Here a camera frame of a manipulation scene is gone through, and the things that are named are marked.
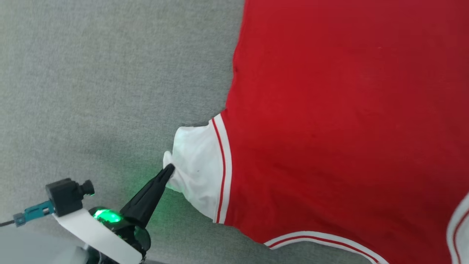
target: glowing green led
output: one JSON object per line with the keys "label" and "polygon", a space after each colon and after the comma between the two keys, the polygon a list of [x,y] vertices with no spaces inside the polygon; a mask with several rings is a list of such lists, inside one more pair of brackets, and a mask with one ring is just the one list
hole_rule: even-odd
{"label": "glowing green led", "polygon": [[94,213],[93,218],[98,221],[102,220],[109,223],[116,223],[122,220],[122,216],[109,209],[97,210],[96,213]]}

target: gray background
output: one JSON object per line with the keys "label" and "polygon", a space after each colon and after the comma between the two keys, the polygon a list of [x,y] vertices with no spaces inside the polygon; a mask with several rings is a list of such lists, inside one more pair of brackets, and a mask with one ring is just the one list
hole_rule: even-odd
{"label": "gray background", "polygon": [[[0,221],[66,177],[92,180],[87,208],[123,206],[161,169],[179,126],[223,109],[242,8],[242,0],[0,0]],[[77,243],[50,217],[23,228]],[[170,190],[148,229],[149,258],[166,263],[367,263],[306,242],[269,250]]]}

